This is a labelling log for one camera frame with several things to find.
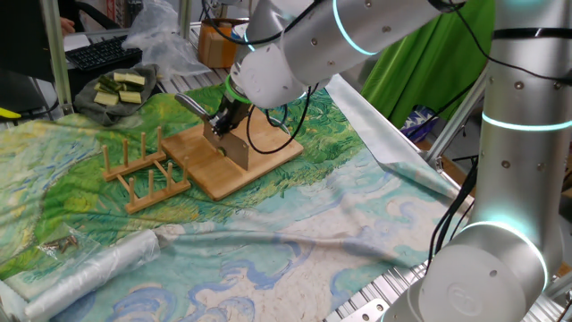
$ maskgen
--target clear plastic bag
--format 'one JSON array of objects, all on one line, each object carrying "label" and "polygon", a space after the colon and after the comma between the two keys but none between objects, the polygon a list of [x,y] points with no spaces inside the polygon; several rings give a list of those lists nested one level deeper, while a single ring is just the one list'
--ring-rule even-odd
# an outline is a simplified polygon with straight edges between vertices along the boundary
[{"label": "clear plastic bag", "polygon": [[[67,226],[56,232],[55,241],[57,242],[60,239],[83,236]],[[81,297],[105,285],[112,278],[135,270],[161,255],[159,240],[150,230],[132,233],[115,245],[97,253],[93,253],[92,250],[101,249],[99,244],[86,236],[83,237],[85,239],[82,241],[78,240],[80,242],[78,252],[83,255],[89,252],[90,256],[81,256],[81,261],[73,264],[66,262],[69,267],[60,274],[57,281],[24,308],[27,320],[48,321]],[[62,260],[52,250],[46,253],[50,257]]]},{"label": "clear plastic bag", "polygon": [[191,44],[179,36],[178,15],[165,0],[144,0],[123,48],[143,51],[142,63],[156,64],[163,80],[175,74],[199,75],[210,69],[197,60]]},{"label": "clear plastic bag", "polygon": [[68,268],[75,268],[99,252],[102,247],[99,242],[85,234],[66,224],[61,224],[47,237],[46,242],[38,245],[38,249],[47,256],[66,264]]}]

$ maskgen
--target metal frame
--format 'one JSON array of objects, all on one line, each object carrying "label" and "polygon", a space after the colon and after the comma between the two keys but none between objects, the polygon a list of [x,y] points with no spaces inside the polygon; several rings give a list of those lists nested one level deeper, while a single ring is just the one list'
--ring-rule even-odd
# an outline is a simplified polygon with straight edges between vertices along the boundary
[{"label": "metal frame", "polygon": [[60,8],[56,1],[41,0],[42,13],[46,24],[46,34],[52,58],[52,71],[55,78],[55,88],[59,105],[64,114],[72,114],[72,94],[70,92],[70,79],[63,51],[62,26],[60,25]]},{"label": "metal frame", "polygon": [[453,139],[455,139],[455,136],[463,128],[480,98],[484,96],[487,71],[488,66],[484,68],[481,76],[479,76],[473,88],[471,88],[471,90],[468,92],[468,95],[463,100],[463,103],[461,103],[461,105],[458,107],[457,112],[453,115],[450,121],[447,122],[447,125],[431,149],[429,151],[421,151],[419,153],[430,167],[434,168],[440,173],[443,173],[441,167],[441,156],[449,147]]},{"label": "metal frame", "polygon": [[181,37],[190,41],[190,21],[191,21],[191,0],[180,0],[179,2],[179,29]]},{"label": "metal frame", "polygon": [[[411,268],[393,267],[388,269],[335,309],[323,322],[379,321],[380,316],[395,303],[402,293],[425,276],[426,264],[425,262]],[[534,303],[522,322],[554,322],[562,310],[562,306],[543,294]]]}]

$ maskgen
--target black cable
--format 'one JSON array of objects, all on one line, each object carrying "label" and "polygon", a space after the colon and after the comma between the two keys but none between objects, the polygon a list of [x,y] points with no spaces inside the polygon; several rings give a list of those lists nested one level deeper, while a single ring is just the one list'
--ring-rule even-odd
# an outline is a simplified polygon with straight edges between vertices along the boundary
[{"label": "black cable", "polygon": [[443,226],[445,219],[447,219],[447,216],[443,216],[441,218],[441,220],[439,221],[439,224],[437,224],[437,226],[433,230],[433,234],[431,235],[431,242],[429,244],[429,259],[427,260],[427,271],[429,271],[429,266],[431,266],[431,261],[433,260],[433,246],[435,244],[435,237],[437,237],[437,233],[439,232],[439,230]]},{"label": "black cable", "polygon": [[564,320],[564,317],[566,316],[566,313],[568,313],[570,306],[572,306],[572,300],[568,301],[568,304],[566,304],[566,308],[564,308],[564,311],[562,312],[562,314],[560,314],[560,317],[556,320],[556,322],[562,322]]},{"label": "black cable", "polygon": [[474,162],[474,160],[479,157],[479,155],[474,155],[474,156],[468,156],[468,157],[458,157],[458,158],[454,158],[451,161],[452,162],[458,162],[458,161],[465,161],[465,160],[471,160],[471,162]]},{"label": "black cable", "polygon": [[226,40],[235,43],[237,45],[243,45],[243,46],[254,46],[254,45],[262,45],[265,43],[269,43],[271,41],[275,41],[276,39],[278,39],[282,33],[286,33],[288,31],[290,31],[292,28],[294,28],[294,26],[296,26],[300,21],[302,21],[302,19],[304,19],[304,17],[306,17],[310,12],[312,12],[312,10],[314,10],[314,8],[316,8],[320,3],[322,3],[324,0],[315,0],[308,8],[306,8],[306,10],[299,15],[293,22],[291,22],[288,27],[286,27],[286,29],[284,29],[284,31],[281,31],[271,37],[268,38],[264,38],[264,39],[260,39],[260,40],[255,40],[255,41],[243,41],[243,40],[238,40],[232,37],[228,37],[227,35],[225,35],[216,25],[216,23],[213,21],[213,18],[211,17],[211,15],[209,14],[208,10],[207,10],[207,5],[206,5],[206,0],[201,0],[202,5],[203,5],[203,9],[205,10],[205,14],[206,14],[206,18],[208,19],[208,21],[210,22],[211,26],[214,28],[214,30],[216,32],[218,32],[219,35],[221,35],[221,37],[225,38]]},{"label": "black cable", "polygon": [[471,167],[471,170],[469,171],[465,182],[463,182],[463,185],[461,186],[461,190],[458,193],[457,198],[450,205],[450,208],[448,210],[449,215],[447,216],[447,219],[443,224],[443,227],[439,234],[439,238],[437,239],[437,243],[435,244],[435,255],[441,250],[443,243],[447,238],[447,232],[449,231],[450,223],[453,220],[455,214],[457,213],[457,210],[461,207],[463,202],[465,202],[465,199],[471,193],[471,191],[476,185],[477,167],[478,167],[478,160],[473,163],[473,166]]},{"label": "black cable", "polygon": [[[473,164],[471,167],[471,171],[467,175],[465,182],[461,186],[461,189],[451,205],[449,209],[445,212],[445,215],[439,221],[439,224],[433,230],[433,234],[431,236],[431,242],[429,245],[429,258],[427,260],[427,270],[429,266],[431,266],[431,262],[433,260],[433,252],[434,255],[441,250],[442,244],[444,242],[445,236],[447,235],[447,231],[449,230],[450,221],[457,213],[458,208],[463,204],[465,198],[469,195],[469,193],[473,190],[476,184],[476,174],[477,174],[477,165],[478,160]],[[439,234],[439,238],[437,239],[437,243],[435,244],[435,237]]]},{"label": "black cable", "polygon": [[278,124],[274,123],[271,119],[270,119],[270,113],[268,113],[268,110],[265,110],[266,113],[266,120],[268,121],[268,123],[270,125],[272,125],[273,127],[282,127],[284,125],[286,125],[286,119],[288,118],[288,105],[284,104],[282,106],[282,108],[284,109],[284,117],[282,118],[282,121]]},{"label": "black cable", "polygon": [[450,235],[449,242],[453,240],[453,237],[455,237],[455,233],[457,232],[458,228],[461,226],[463,219],[465,219],[465,217],[467,216],[469,211],[471,211],[471,209],[473,208],[474,205],[475,205],[475,202],[473,201],[473,203],[471,203],[471,206],[468,207],[467,211],[465,211],[463,216],[459,219],[457,225],[455,226],[455,229],[453,230],[453,233]]},{"label": "black cable", "polygon": [[304,119],[306,118],[307,110],[310,107],[310,97],[312,96],[312,94],[314,94],[314,92],[317,88],[318,88],[318,84],[315,85],[314,90],[312,90],[311,86],[307,88],[306,106],[304,106],[304,112],[302,113],[302,117],[300,117],[300,122],[298,123],[298,128],[296,129],[294,134],[292,134],[290,136],[290,138],[286,141],[286,143],[282,144],[279,148],[275,148],[274,150],[271,150],[271,151],[260,150],[259,148],[257,148],[254,145],[254,143],[252,142],[252,138],[250,138],[250,120],[252,119],[252,113],[254,112],[254,109],[256,108],[255,106],[252,106],[252,108],[250,109],[250,113],[248,114],[248,119],[247,119],[247,139],[248,139],[248,144],[250,144],[250,147],[260,154],[269,155],[269,154],[273,154],[276,152],[280,152],[281,150],[286,148],[289,144],[291,144],[292,141],[294,141],[294,139],[298,135],[298,132],[302,129],[302,123],[304,122]]},{"label": "black cable", "polygon": [[44,112],[38,112],[38,113],[33,113],[30,115],[22,115],[21,117],[17,118],[17,119],[9,119],[9,118],[3,118],[0,117],[1,121],[24,121],[24,120],[35,120],[40,116],[46,115],[48,113],[54,112],[54,110],[59,106],[58,102],[55,101],[55,103],[52,105],[52,107],[50,107],[49,109],[47,109]]},{"label": "black cable", "polygon": [[476,83],[476,80],[473,81],[472,83],[470,83],[467,87],[465,87],[463,90],[461,90],[460,93],[458,93],[452,100],[450,100],[449,102],[447,102],[447,104],[445,104],[443,107],[441,107],[435,115],[433,115],[429,118],[429,120],[425,121],[418,128],[414,129],[410,134],[408,134],[408,139],[413,138],[414,135],[416,135],[419,131],[423,130],[434,119],[436,119],[437,117],[439,117],[439,115],[441,115],[443,112],[445,112],[447,110],[447,108],[449,108],[449,106],[453,105],[453,103],[455,103],[459,98],[463,97],[463,95],[465,95],[465,93],[467,93],[469,90],[471,90],[471,88],[473,88],[475,83]]},{"label": "black cable", "polygon": [[[455,5],[455,4],[453,3],[453,0],[449,0],[449,2],[450,2],[451,5]],[[521,71],[521,72],[526,72],[526,73],[528,73],[528,74],[530,74],[530,75],[533,75],[534,77],[538,77],[538,78],[543,79],[543,80],[557,81],[557,82],[560,82],[560,83],[562,83],[562,84],[566,84],[566,85],[572,86],[572,78],[556,78],[556,77],[542,76],[542,75],[537,74],[537,73],[535,73],[535,72],[531,72],[531,71],[529,71],[529,70],[527,70],[527,69],[525,69],[525,68],[522,68],[522,67],[519,67],[519,66],[515,66],[515,65],[513,65],[513,64],[503,63],[503,62],[501,62],[501,61],[498,60],[498,59],[494,59],[494,58],[490,57],[487,53],[484,52],[483,47],[481,47],[481,44],[479,43],[478,38],[476,37],[475,33],[474,33],[473,30],[471,29],[471,26],[469,26],[467,20],[465,20],[465,17],[463,17],[463,15],[462,15],[461,12],[458,10],[458,8],[453,7],[452,9],[453,9],[453,11],[457,14],[457,16],[461,19],[461,21],[463,22],[463,24],[464,24],[465,27],[467,28],[469,34],[471,34],[471,37],[472,37],[473,40],[475,41],[475,44],[476,44],[477,48],[479,49],[479,51],[481,52],[481,54],[483,54],[483,56],[485,56],[485,57],[486,57],[488,60],[490,60],[491,62],[495,62],[495,63],[497,63],[497,64],[500,64],[500,65],[503,65],[503,66],[506,66],[506,67],[509,67],[509,68],[513,68],[513,69],[519,70],[519,71]]]}]

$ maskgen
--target green curtain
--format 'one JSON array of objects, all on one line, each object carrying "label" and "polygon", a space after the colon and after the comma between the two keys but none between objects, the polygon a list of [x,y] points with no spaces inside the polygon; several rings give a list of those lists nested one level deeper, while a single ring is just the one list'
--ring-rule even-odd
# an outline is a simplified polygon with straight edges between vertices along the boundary
[{"label": "green curtain", "polygon": [[[488,53],[494,0],[469,1],[461,13]],[[415,105],[434,111],[476,80],[486,59],[455,13],[443,14],[386,48],[361,94],[398,128]],[[449,118],[462,99],[442,117]]]}]

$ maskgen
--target wooden block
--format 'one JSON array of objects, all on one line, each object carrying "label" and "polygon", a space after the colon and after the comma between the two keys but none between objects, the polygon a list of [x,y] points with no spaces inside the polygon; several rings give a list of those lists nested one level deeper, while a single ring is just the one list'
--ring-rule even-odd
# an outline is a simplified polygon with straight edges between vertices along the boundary
[{"label": "wooden block", "polygon": [[129,191],[129,184],[125,182],[125,179],[123,179],[120,174],[117,175],[117,180],[123,185],[123,188],[125,188],[126,191]]},{"label": "wooden block", "polygon": [[135,206],[135,178],[129,178],[129,202]]},{"label": "wooden block", "polygon": [[125,205],[125,210],[128,214],[132,215],[142,209],[151,207],[156,203],[159,203],[165,199],[169,199],[183,191],[190,189],[190,182],[177,182],[175,183],[170,191],[167,189],[162,189],[160,191],[155,191],[153,196],[145,196],[143,198],[135,199],[133,204],[129,203]]},{"label": "wooden block", "polygon": [[172,186],[172,162],[169,162],[169,170],[167,170],[167,190],[171,190]]},{"label": "wooden block", "polygon": [[164,170],[164,168],[161,166],[161,164],[159,164],[158,162],[155,161],[155,166],[157,167],[157,169],[159,169],[161,171],[161,173],[163,173],[164,177],[168,177],[169,174]]},{"label": "wooden block", "polygon": [[[187,171],[192,180],[212,199],[220,200],[239,190],[276,167],[299,156],[304,148],[295,140],[282,151],[272,155],[262,155],[252,148],[248,152],[248,170],[234,164],[222,156],[205,137],[203,124],[182,131],[164,139],[161,144],[166,152],[181,168],[185,157],[189,158]],[[248,142],[246,120],[232,131],[234,135]],[[268,124],[265,115],[254,110],[250,124],[250,135],[255,146],[261,150],[280,147],[290,136],[279,128]]]},{"label": "wooden block", "polygon": [[129,162],[129,166],[119,165],[111,169],[110,172],[104,172],[104,179],[106,182],[110,182],[111,180],[117,178],[118,174],[120,175],[130,174],[138,170],[141,170],[143,168],[146,168],[150,165],[153,165],[155,161],[157,162],[164,161],[166,158],[167,155],[164,152],[156,152],[152,155],[147,156],[145,160],[137,159],[135,161]]},{"label": "wooden block", "polygon": [[149,197],[153,198],[154,193],[154,183],[153,183],[153,170],[149,170]]}]

